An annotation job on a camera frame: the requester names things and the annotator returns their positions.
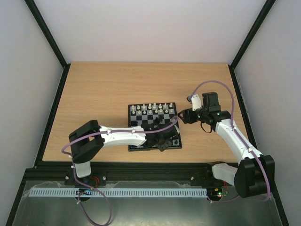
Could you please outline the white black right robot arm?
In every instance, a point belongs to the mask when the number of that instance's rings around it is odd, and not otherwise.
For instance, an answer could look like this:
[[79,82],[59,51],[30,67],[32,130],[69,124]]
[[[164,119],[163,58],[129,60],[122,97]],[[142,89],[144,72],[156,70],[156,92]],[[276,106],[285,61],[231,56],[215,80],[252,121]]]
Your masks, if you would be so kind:
[[187,100],[192,107],[182,110],[178,117],[185,124],[200,122],[209,125],[211,131],[226,142],[238,162],[238,167],[212,162],[211,169],[205,173],[206,181],[214,185],[222,180],[234,186],[242,198],[261,194],[269,197],[275,176],[273,158],[257,150],[239,130],[232,114],[221,110],[217,93],[204,93],[202,97],[193,94]]

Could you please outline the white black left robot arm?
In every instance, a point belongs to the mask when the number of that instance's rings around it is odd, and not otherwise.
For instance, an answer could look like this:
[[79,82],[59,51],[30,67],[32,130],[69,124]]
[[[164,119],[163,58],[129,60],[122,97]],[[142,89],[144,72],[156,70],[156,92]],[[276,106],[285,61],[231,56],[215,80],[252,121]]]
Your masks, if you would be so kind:
[[78,178],[91,175],[91,160],[100,149],[117,145],[133,145],[136,147],[156,146],[164,151],[172,145],[180,130],[177,119],[161,124],[156,121],[151,124],[142,123],[130,128],[110,128],[101,126],[97,120],[91,120],[69,135],[72,161]]

